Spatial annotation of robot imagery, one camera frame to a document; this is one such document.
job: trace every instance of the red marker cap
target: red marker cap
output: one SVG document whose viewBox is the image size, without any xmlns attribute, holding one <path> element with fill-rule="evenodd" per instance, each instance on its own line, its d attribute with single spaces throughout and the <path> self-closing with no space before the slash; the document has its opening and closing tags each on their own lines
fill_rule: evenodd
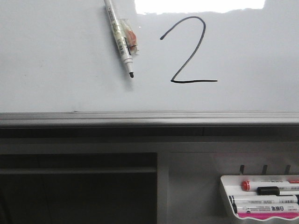
<svg viewBox="0 0 299 224">
<path fill-rule="evenodd" d="M 241 188 L 242 188 L 242 190 L 250 190 L 249 181 L 243 181 L 241 183 Z"/>
</svg>

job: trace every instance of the marker holder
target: marker holder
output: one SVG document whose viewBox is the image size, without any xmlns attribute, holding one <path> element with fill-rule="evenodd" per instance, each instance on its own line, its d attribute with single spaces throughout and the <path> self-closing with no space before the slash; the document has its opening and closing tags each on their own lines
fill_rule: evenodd
<svg viewBox="0 0 299 224">
<path fill-rule="evenodd" d="M 231 224 L 299 224 L 299 216 L 288 219 L 283 217 L 270 217 L 257 219 L 253 217 L 238 217 L 233 210 L 229 196 L 257 195 L 255 191 L 244 191 L 241 188 L 243 181 L 297 181 L 299 175 L 224 175 L 221 177 L 220 193 L 225 209 L 230 217 Z M 290 195 L 299 194 L 299 191 L 289 192 Z"/>
</svg>

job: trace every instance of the handwritten number 2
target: handwritten number 2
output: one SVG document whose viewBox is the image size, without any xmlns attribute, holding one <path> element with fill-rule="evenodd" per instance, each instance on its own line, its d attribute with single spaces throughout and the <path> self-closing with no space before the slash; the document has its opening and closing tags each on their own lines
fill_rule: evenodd
<svg viewBox="0 0 299 224">
<path fill-rule="evenodd" d="M 198 48 L 200 47 L 200 44 L 204 38 L 205 32 L 206 32 L 206 23 L 202 20 L 202 18 L 198 17 L 198 16 L 188 16 L 186 18 L 181 19 L 180 21 L 178 21 L 176 24 L 174 24 L 163 36 L 160 37 L 160 40 L 163 40 L 167 34 L 169 34 L 178 24 L 180 24 L 181 22 L 188 20 L 188 19 L 198 19 L 202 22 L 202 24 L 204 25 L 203 29 L 202 29 L 202 33 L 200 36 L 200 40 L 198 42 L 198 44 L 196 45 L 195 50 L 193 51 L 193 53 L 190 55 L 190 57 L 188 58 L 188 60 L 183 64 L 183 66 L 177 71 L 177 73 L 172 77 L 171 82 L 173 83 L 202 83 L 202 82 L 217 82 L 217 80 L 209 80 L 209 79 L 201 79 L 201 80 L 188 80 L 188 81 L 176 81 L 175 78 L 177 77 L 177 75 L 181 72 L 181 70 L 189 63 L 189 61 L 191 60 L 191 58 L 193 58 L 193 56 L 195 55 L 196 51 L 198 50 Z"/>
</svg>

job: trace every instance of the white marker pen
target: white marker pen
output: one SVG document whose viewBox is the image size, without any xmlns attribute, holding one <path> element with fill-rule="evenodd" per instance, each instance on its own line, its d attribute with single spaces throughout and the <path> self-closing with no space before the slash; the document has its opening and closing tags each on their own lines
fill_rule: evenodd
<svg viewBox="0 0 299 224">
<path fill-rule="evenodd" d="M 115 7 L 112 4 L 112 0 L 104 0 L 104 3 L 106 5 L 106 10 L 110 20 L 113 35 L 121 55 L 121 60 L 124 63 L 130 76 L 133 78 L 134 77 L 133 69 L 132 69 L 133 59 L 128 47 L 128 42 L 127 42 L 125 32 L 121 25 L 121 21 L 117 16 Z"/>
<path fill-rule="evenodd" d="M 299 212 L 297 203 L 273 203 L 273 204 L 233 204 L 235 213 L 284 213 Z"/>
<path fill-rule="evenodd" d="M 229 196 L 232 204 L 270 204 L 270 203 L 298 203 L 299 195 L 247 195 L 247 196 Z"/>
<path fill-rule="evenodd" d="M 278 187 L 280 191 L 299 190 L 299 181 L 243 181 L 241 187 L 246 191 L 255 191 L 258 187 Z"/>
</svg>

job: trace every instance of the whiteboard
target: whiteboard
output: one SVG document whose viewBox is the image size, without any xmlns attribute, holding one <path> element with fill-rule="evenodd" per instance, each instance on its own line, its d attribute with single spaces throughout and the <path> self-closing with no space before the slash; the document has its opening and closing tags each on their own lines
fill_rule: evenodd
<svg viewBox="0 0 299 224">
<path fill-rule="evenodd" d="M 115 0 L 138 39 L 130 78 L 103 1 L 0 0 L 0 112 L 299 112 L 299 1 L 247 2 Z M 177 80 L 215 83 L 170 82 L 203 25 L 160 37 L 187 16 L 206 33 Z"/>
</svg>

